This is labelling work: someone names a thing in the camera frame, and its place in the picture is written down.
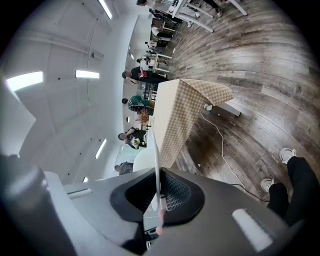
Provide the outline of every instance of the shoe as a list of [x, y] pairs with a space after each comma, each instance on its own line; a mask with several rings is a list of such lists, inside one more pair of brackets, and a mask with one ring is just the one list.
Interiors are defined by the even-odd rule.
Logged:
[[270, 187], [275, 184], [275, 180], [274, 178], [270, 179], [270, 178], [264, 178], [263, 180], [261, 180], [260, 182], [260, 186], [261, 188], [264, 190], [264, 192], [269, 193], [269, 189]]
[[279, 152], [279, 157], [283, 164], [287, 164], [289, 159], [292, 157], [296, 157], [296, 150], [284, 147]]
[[215, 9], [215, 12], [216, 12], [216, 15], [220, 18], [223, 14], [222, 12], [222, 9], [221, 8], [218, 8], [218, 9]]

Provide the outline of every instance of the white cable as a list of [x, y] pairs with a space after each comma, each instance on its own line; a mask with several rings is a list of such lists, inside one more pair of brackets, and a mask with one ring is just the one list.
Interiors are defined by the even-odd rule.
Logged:
[[202, 118], [207, 121], [208, 123], [210, 123], [211, 125], [215, 126], [215, 128], [218, 130], [218, 133], [220, 134], [221, 138], [222, 138], [222, 145], [221, 145], [221, 154], [222, 154], [222, 158], [225, 161], [225, 163], [228, 165], [230, 172], [233, 173], [233, 175], [238, 179], [238, 181], [241, 183], [241, 185], [243, 186], [243, 193], [246, 192], [246, 187], [245, 185], [241, 182], [241, 180], [239, 179], [239, 177], [231, 170], [230, 165], [228, 164], [228, 162], [226, 161], [226, 159], [224, 158], [224, 137], [222, 136], [222, 134], [219, 131], [219, 128], [212, 122], [208, 121], [207, 119], [204, 118], [204, 116], [200, 113], [200, 115], [202, 116]]

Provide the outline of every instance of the fluorescent light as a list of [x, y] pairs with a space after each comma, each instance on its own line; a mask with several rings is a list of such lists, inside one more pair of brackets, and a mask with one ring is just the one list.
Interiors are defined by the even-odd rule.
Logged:
[[76, 70], [75, 77], [76, 78], [99, 78], [99, 73], [85, 71], [85, 70]]
[[95, 159], [98, 159], [98, 157], [99, 157], [99, 155], [100, 155], [100, 153], [101, 153], [102, 149], [104, 148], [104, 146], [105, 146], [106, 142], [107, 142], [107, 139], [105, 138], [105, 139], [104, 139], [104, 141], [102, 142], [101, 146], [99, 147], [98, 152], [95, 154]]
[[44, 78], [43, 78], [42, 71], [22, 74], [6, 80], [9, 88], [13, 92], [23, 87], [35, 85], [43, 81], [44, 81]]
[[106, 15], [108, 15], [109, 19], [111, 20], [112, 14], [111, 14], [109, 8], [107, 7], [105, 1], [104, 0], [98, 0], [98, 1], [99, 1], [100, 5], [102, 6], [102, 8], [104, 9]]

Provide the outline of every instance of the gray plastic surface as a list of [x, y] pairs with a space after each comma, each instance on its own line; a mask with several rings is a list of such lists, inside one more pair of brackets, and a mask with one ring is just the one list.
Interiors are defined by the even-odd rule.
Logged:
[[147, 256], [255, 255], [256, 252], [232, 217], [237, 209], [246, 209], [275, 239], [288, 229], [275, 213], [229, 184], [169, 170], [200, 186], [205, 194], [205, 204], [189, 223], [164, 227], [163, 234], [145, 253]]

